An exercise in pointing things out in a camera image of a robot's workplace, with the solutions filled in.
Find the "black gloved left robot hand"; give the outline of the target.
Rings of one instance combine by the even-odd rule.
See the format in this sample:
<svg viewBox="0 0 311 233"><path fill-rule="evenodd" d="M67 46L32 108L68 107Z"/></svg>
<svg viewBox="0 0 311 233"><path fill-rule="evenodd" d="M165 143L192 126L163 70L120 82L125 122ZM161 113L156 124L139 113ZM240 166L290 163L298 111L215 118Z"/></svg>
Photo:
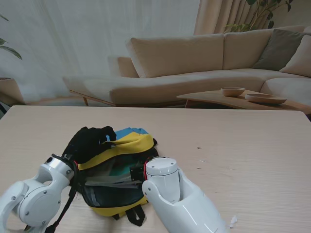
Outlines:
<svg viewBox="0 0 311 233"><path fill-rule="evenodd" d="M69 141L62 156L75 161L78 164L84 164L110 149L116 141L116 133L110 126L103 128L81 128Z"/></svg>

